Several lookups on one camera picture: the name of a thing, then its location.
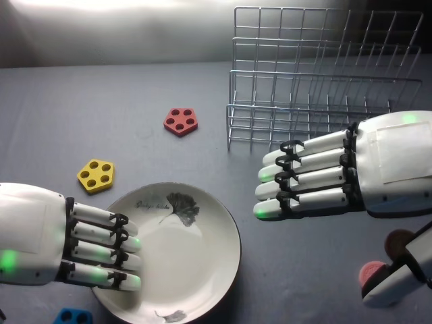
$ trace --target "yellow pentagon block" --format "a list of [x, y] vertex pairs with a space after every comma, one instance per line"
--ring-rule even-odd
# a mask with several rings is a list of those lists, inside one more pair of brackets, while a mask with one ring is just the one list
[[96, 194], [113, 186], [114, 164], [92, 159], [76, 176], [89, 194]]

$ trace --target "wire rack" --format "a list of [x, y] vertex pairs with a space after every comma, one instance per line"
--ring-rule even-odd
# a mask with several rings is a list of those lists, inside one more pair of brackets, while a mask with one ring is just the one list
[[237, 7], [227, 145], [307, 140], [412, 107], [420, 12]]

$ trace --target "metallic wall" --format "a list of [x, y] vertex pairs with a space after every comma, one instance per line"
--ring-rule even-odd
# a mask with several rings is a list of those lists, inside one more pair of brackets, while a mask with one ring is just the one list
[[0, 0], [0, 67], [227, 61], [237, 5], [348, 0]]

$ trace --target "blue block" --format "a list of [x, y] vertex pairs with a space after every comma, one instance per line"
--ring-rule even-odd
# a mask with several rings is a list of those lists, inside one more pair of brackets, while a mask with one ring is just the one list
[[93, 324], [92, 313], [87, 310], [63, 308], [53, 324]]

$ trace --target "red pentagon block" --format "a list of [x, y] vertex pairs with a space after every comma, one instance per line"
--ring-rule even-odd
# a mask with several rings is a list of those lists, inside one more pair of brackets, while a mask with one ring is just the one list
[[169, 111], [163, 125], [171, 133], [182, 137], [198, 128], [198, 120], [191, 108], [173, 108]]

